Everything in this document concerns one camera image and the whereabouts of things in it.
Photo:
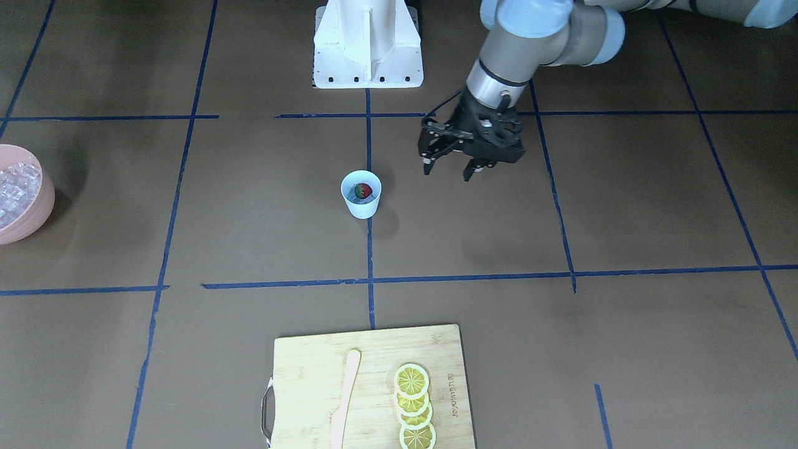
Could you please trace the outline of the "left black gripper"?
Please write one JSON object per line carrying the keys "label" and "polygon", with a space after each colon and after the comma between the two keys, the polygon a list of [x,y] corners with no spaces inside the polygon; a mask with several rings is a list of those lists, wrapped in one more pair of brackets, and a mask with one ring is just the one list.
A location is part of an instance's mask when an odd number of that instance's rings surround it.
{"label": "left black gripper", "polygon": [[522,123],[509,103],[510,96],[502,94],[498,109],[488,107],[462,87],[424,114],[417,140],[423,173],[430,175],[435,162],[453,152],[468,157],[463,171],[466,182],[485,168],[518,162],[526,153]]}

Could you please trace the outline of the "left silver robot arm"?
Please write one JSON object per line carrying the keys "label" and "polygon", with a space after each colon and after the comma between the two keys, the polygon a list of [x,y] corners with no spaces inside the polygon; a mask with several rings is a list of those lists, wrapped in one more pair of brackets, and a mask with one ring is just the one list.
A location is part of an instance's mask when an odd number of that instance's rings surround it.
{"label": "left silver robot arm", "polygon": [[450,119],[421,120],[417,142],[423,172],[453,152],[468,156],[463,178],[499,163],[514,164],[526,150],[517,102],[541,67],[604,64],[626,37],[624,12],[682,9],[747,27],[775,28],[796,15],[795,1],[484,1],[488,30]]}

